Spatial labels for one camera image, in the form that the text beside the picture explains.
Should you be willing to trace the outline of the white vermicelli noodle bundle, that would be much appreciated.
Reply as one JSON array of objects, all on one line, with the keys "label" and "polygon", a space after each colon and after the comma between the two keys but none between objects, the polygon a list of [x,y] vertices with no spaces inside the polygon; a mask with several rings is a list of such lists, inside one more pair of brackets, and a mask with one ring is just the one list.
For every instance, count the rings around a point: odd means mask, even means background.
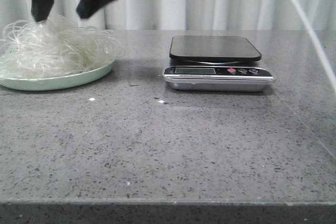
[{"label": "white vermicelli noodle bundle", "polygon": [[113,32],[79,27],[61,15],[3,29],[1,80],[66,77],[107,66],[125,52]]}]

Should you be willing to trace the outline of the light green round plate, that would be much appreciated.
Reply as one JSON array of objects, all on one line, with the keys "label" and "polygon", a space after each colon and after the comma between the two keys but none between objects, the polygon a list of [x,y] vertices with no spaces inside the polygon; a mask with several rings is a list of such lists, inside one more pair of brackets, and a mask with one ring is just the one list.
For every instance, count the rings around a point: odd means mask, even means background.
[{"label": "light green round plate", "polygon": [[14,79],[1,81],[1,86],[20,91],[52,91],[73,88],[94,82],[111,72],[115,60],[109,64],[83,73],[44,79]]}]

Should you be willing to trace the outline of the silver black kitchen scale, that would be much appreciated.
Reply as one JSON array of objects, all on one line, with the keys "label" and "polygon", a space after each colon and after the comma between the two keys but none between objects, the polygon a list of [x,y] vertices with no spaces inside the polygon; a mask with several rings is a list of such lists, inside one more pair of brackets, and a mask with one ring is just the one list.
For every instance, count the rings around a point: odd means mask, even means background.
[{"label": "silver black kitchen scale", "polygon": [[245,37],[175,36],[163,78],[183,91],[260,92],[276,78]]}]

